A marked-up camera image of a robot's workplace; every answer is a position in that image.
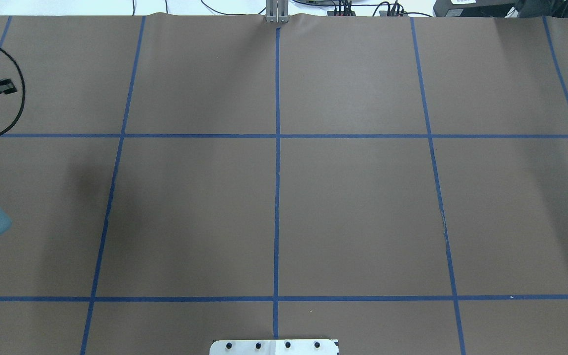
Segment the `black box on desk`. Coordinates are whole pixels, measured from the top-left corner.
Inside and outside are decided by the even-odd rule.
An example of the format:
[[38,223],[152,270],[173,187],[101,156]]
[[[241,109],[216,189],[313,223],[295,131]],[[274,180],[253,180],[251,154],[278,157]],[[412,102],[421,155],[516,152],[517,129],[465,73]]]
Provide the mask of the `black box on desk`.
[[516,0],[436,0],[436,17],[504,18],[513,9]]

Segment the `aluminium frame post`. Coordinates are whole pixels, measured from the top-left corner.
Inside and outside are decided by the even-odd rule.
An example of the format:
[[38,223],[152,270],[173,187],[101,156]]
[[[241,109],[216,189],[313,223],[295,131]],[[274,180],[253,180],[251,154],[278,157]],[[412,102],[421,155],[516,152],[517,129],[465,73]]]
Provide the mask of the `aluminium frame post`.
[[266,0],[264,18],[267,23],[287,23],[290,20],[288,0]]

